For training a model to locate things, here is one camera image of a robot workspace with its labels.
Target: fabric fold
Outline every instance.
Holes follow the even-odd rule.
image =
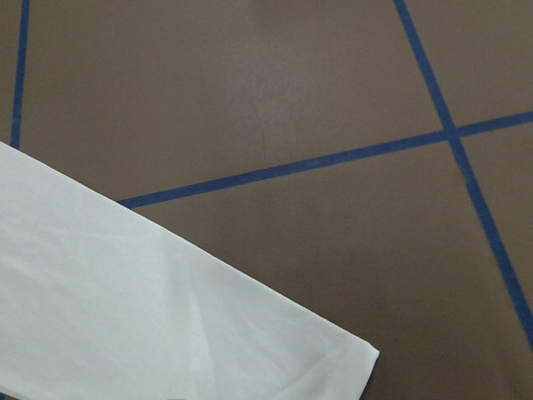
[[[0,143],[0,391],[354,400],[369,343]]]

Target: brown floor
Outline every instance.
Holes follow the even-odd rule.
[[[458,126],[533,110],[531,2],[407,5]],[[115,200],[439,130],[394,2],[32,2],[21,150]],[[530,304],[532,134],[463,139]],[[366,400],[533,398],[446,142],[136,211],[374,344]]]

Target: blue line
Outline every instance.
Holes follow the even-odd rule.
[[[461,168],[465,178],[468,192],[471,196],[474,207],[476,208],[477,215],[483,224],[485,235],[489,240],[492,252],[496,256],[498,265],[500,266],[501,275],[506,282],[507,290],[511,295],[512,302],[515,306],[515,310],[518,317],[521,320],[522,326],[526,331],[527,340],[533,350],[533,314],[527,303],[526,295],[524,294],[520,281],[516,276],[515,269],[511,264],[509,255],[507,254],[506,247],[501,239],[496,223],[491,215],[491,211],[486,203],[481,187],[477,182],[474,169],[472,168],[468,156],[466,155],[465,148],[458,137],[450,138],[450,145],[452,152],[456,158],[457,164]]]
[[[27,28],[30,15],[30,1],[22,0],[20,13],[20,31],[18,34],[17,75],[15,78],[15,95],[11,124],[11,146],[20,148],[20,131],[22,126],[22,96],[24,93],[24,74],[26,71]]]
[[[467,127],[456,129],[450,112],[448,111],[448,107],[446,106],[446,101],[442,96],[438,82],[436,81],[435,75],[431,69],[426,52],[424,51],[421,40],[416,32],[415,24],[411,19],[409,10],[407,9],[407,6],[403,0],[395,0],[395,5],[404,24],[406,34],[413,48],[413,53],[415,54],[422,75],[424,75],[424,79],[426,80],[426,85],[430,91],[431,98],[435,104],[439,118],[442,121],[451,151],[453,152],[456,162],[466,178],[468,193],[470,194],[471,200],[474,203],[478,218],[481,220],[485,235],[489,241],[489,244],[491,245],[492,252],[496,257],[501,275],[506,283],[507,290],[511,296],[516,313],[518,314],[522,327],[526,332],[527,340],[529,341],[531,349],[533,350],[533,315],[531,314],[531,309],[527,303],[526,296],[520,285],[520,281],[516,276],[515,269],[511,264],[506,247],[501,240],[500,234],[498,233],[498,228],[496,227],[494,218],[492,217],[491,211],[487,205],[485,197],[483,196],[481,187],[477,182],[474,169],[468,160],[465,148],[461,142],[461,136],[468,136],[480,132],[505,128],[511,125],[531,122],[531,118],[533,117],[531,114],[533,113],[526,112],[511,117],[493,119],[491,121],[472,124]]]
[[[457,136],[466,137],[476,135],[478,133],[487,133],[498,129],[515,127],[524,123],[533,123],[533,111],[523,112],[522,114],[511,115],[509,117],[502,117],[491,119],[490,121],[472,123],[464,127],[456,129]]]
[[[400,19],[403,23],[404,29],[406,30],[407,38],[411,43],[411,48],[415,54],[418,66],[422,72],[422,75],[424,76],[424,80],[426,81],[426,86],[430,91],[431,100],[433,100],[436,111],[441,119],[442,127],[445,130],[453,129],[455,125],[451,119],[450,111],[448,110],[448,106],[446,106],[446,101],[444,100],[444,96],[442,96],[441,88],[439,87],[439,83],[435,78],[435,74],[433,73],[429,59],[427,58],[426,51],[422,46],[422,42],[418,36],[418,33],[416,33],[415,24],[413,23],[411,15],[409,14],[406,2],[403,0],[395,0],[394,3],[396,5],[396,9],[398,10],[398,14],[400,14]]]
[[[323,157],[311,158],[304,161],[292,162],[289,164],[260,169],[253,172],[246,172],[230,177],[223,177],[212,181],[196,183],[184,187],[177,187],[162,192],[145,194],[142,196],[131,197],[119,201],[127,208],[138,208],[151,204],[167,202],[178,198],[186,198],[197,194],[214,192],[216,190],[234,188],[235,186],[246,185],[248,183],[260,182],[267,179],[283,177],[293,173],[303,173],[313,169],[330,167],[332,165],[349,163],[363,158],[375,157],[382,154],[398,152],[408,148],[417,148],[427,144],[444,142],[446,135],[442,132],[431,132],[420,136],[409,137],[407,139],[396,140],[377,144],[374,146],[349,150],[347,152],[338,152]]]

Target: white fabric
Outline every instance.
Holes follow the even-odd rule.
[[[0,392],[355,400],[378,351],[0,143]]]

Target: tape line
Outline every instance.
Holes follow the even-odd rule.
[[[485,196],[481,191],[481,187],[477,182],[474,169],[471,166],[470,160],[466,154],[466,150],[461,142],[461,136],[468,136],[479,132],[490,131],[493,129],[504,128],[510,126],[511,123],[523,123],[524,121],[530,122],[533,117],[532,112],[526,112],[519,114],[518,116],[512,116],[507,118],[499,118],[487,122],[482,122],[469,127],[463,127],[456,129],[453,119],[451,118],[450,111],[446,106],[446,101],[442,95],[439,84],[436,80],[433,69],[429,59],[422,47],[421,40],[416,32],[415,24],[412,21],[411,15],[404,0],[394,0],[396,9],[400,15],[400,19],[403,23],[409,42],[411,43],[412,51],[415,54],[418,66],[422,72],[426,86],[430,92],[431,100],[433,101],[436,111],[441,119],[444,132],[447,136],[448,143],[450,144],[451,151],[456,159],[457,165],[463,172],[466,178],[466,186],[468,193],[470,194],[471,201],[474,203],[477,215],[483,225],[485,235],[491,245],[492,252],[494,253],[498,266],[500,268],[501,275],[506,283],[507,290],[511,295],[511,300],[515,307],[516,313],[521,320],[522,327],[526,332],[527,340],[533,350],[533,315],[531,309],[527,303],[526,296],[520,285],[520,281],[516,276],[515,269],[511,264],[509,255],[507,254],[506,247],[501,240],[501,236],[498,232],[498,228],[491,215],[491,211],[485,200]]]
[[[176,200],[178,198],[186,198],[195,196],[197,194],[214,192],[216,190],[234,188],[248,183],[260,182],[267,179],[273,179],[291,175],[293,173],[303,173],[313,169],[330,167],[337,164],[348,163],[363,158],[370,158],[382,154],[398,152],[400,150],[407,150],[409,148],[417,148],[427,144],[444,142],[446,135],[439,132],[431,132],[420,136],[409,137],[406,139],[396,140],[394,142],[387,142],[377,144],[374,146],[358,148],[349,150],[347,152],[338,152],[335,154],[311,158],[304,161],[291,162],[289,164],[280,165],[277,167],[269,167],[253,172],[246,172],[230,177],[223,177],[212,181],[196,183],[184,187],[176,187],[161,192],[145,194],[142,196],[131,197],[119,201],[119,203],[127,208],[138,208],[148,206],[155,203],[167,202]]]
[[[11,141],[14,148],[20,148],[22,126],[22,98],[24,94],[24,75],[26,71],[27,28],[30,15],[30,1],[22,0],[20,30],[18,34],[17,74],[15,76],[15,93],[11,124]]]

